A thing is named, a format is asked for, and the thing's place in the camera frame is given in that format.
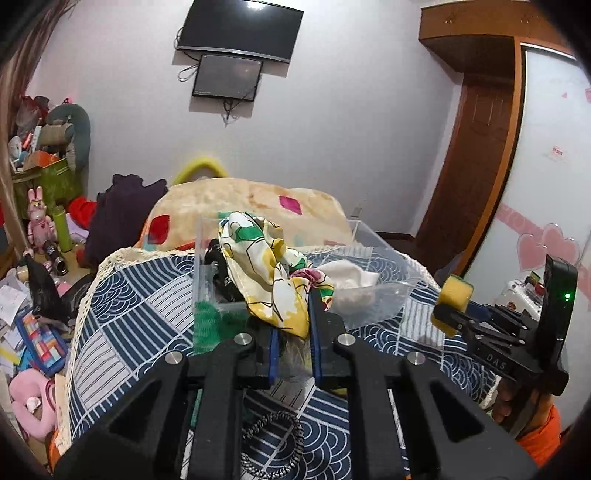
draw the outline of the green bottle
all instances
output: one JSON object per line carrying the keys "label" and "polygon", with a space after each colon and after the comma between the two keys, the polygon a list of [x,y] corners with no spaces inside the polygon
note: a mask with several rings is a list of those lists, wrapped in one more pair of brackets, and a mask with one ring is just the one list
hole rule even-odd
{"label": "green bottle", "polygon": [[56,205],[53,209],[53,222],[56,224],[57,242],[60,244],[61,252],[69,252],[72,250],[72,238],[68,230],[66,211],[61,205]]}

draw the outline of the orange sleeve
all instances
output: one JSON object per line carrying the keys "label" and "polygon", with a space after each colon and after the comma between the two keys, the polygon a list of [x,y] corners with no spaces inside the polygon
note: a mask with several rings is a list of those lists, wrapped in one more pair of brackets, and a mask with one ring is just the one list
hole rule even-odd
{"label": "orange sleeve", "polygon": [[542,466],[560,445],[560,414],[552,405],[548,420],[540,428],[529,432],[518,440],[536,464]]}

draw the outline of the red cloth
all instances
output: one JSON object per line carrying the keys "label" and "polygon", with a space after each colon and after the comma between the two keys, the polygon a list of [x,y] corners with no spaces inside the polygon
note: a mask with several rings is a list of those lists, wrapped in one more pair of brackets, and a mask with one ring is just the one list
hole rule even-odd
{"label": "red cloth", "polygon": [[560,445],[560,414],[552,405],[548,420],[539,429],[524,435],[519,444],[538,466],[544,465]]}
{"label": "red cloth", "polygon": [[90,229],[90,221],[95,214],[96,202],[86,200],[84,197],[75,198],[70,202],[68,213],[74,223],[84,230]]}

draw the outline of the television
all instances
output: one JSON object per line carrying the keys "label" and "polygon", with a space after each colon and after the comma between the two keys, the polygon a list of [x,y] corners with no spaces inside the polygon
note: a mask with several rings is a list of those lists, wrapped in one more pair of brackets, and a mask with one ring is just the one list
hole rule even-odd
{"label": "television", "polygon": [[205,54],[199,63],[193,96],[252,102],[261,68],[260,60]]}
{"label": "television", "polygon": [[177,48],[289,63],[303,15],[251,0],[195,0]]}

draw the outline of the metal screw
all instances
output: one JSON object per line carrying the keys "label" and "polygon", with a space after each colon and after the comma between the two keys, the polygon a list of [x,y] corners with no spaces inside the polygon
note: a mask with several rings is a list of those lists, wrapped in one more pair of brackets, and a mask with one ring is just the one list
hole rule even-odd
{"label": "metal screw", "polygon": [[350,333],[341,333],[336,338],[336,341],[339,342],[341,345],[350,346],[355,343],[355,337]]}
{"label": "metal screw", "polygon": [[425,356],[421,352],[410,352],[407,355],[407,360],[413,365],[422,365],[425,363]]}
{"label": "metal screw", "polygon": [[250,333],[239,333],[234,337],[234,343],[237,345],[248,345],[252,342],[252,335]]}
{"label": "metal screw", "polygon": [[168,352],[164,360],[170,365],[178,365],[183,360],[183,354],[181,352]]}

